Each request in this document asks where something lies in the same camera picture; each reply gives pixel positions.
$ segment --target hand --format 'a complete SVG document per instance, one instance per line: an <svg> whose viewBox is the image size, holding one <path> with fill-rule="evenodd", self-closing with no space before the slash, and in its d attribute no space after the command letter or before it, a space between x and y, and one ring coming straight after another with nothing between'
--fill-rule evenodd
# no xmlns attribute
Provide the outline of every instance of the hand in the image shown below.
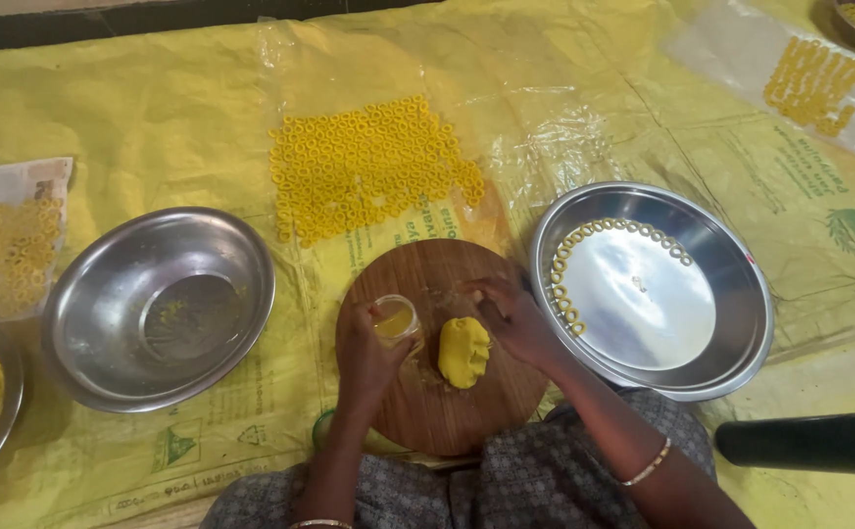
<svg viewBox="0 0 855 529"><path fill-rule="evenodd" d="M336 329L336 362L339 364L339 407L370 414L378 411L381 398L411 350L414 337L386 349L374 333L372 316L378 307L359 303Z"/></svg>
<svg viewBox="0 0 855 529"><path fill-rule="evenodd" d="M560 369L561 361L570 357L528 292L500 278L463 283L460 290L483 295L476 307L489 330L513 357L550 377L554 369Z"/></svg>

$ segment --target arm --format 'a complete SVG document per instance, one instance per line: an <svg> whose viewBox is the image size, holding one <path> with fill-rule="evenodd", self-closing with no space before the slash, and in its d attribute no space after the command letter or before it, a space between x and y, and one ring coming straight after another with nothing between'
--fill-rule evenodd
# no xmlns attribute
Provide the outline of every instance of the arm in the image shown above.
<svg viewBox="0 0 855 529"><path fill-rule="evenodd" d="M336 329L340 338L336 341L339 401L326 445L310 463L307 486L293 509L295 523L335 520L351 524L355 516L365 434L413 343L411 339L392 350L383 347L374 334L374 311L370 305L354 306L347 323Z"/></svg>
<svg viewBox="0 0 855 529"><path fill-rule="evenodd" d="M633 479L660 453L665 437L570 354L548 328L532 297L509 283L465 283L489 329L513 356L552 379L597 442L611 474ZM624 490L654 528L753 528L730 498L673 446L652 474Z"/></svg>

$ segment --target black thermos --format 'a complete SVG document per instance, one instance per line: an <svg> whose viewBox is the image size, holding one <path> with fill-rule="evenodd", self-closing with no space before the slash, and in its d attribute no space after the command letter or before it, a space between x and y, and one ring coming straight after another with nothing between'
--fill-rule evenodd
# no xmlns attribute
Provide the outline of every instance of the black thermos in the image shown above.
<svg viewBox="0 0 855 529"><path fill-rule="evenodd" d="M855 413L724 423L715 445L742 467L855 474Z"/></svg>

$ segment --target woman's left hand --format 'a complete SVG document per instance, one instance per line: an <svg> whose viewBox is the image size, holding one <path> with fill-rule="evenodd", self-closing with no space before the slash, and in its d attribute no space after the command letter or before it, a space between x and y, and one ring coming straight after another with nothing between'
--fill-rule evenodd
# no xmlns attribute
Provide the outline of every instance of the woman's left hand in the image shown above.
<svg viewBox="0 0 855 529"><path fill-rule="evenodd" d="M414 344L410 337L387 349L374 333L373 315L378 315L373 304L356 304L336 330L339 407L372 415Z"/></svg>

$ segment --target woman's right hand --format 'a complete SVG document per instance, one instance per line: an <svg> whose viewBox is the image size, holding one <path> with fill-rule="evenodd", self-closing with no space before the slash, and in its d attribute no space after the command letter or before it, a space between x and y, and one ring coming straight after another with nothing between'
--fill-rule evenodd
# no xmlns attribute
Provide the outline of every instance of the woman's right hand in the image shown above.
<svg viewBox="0 0 855 529"><path fill-rule="evenodd" d="M487 328L513 357L548 376L570 357L528 292L501 278L462 283L460 291L482 294L476 307Z"/></svg>

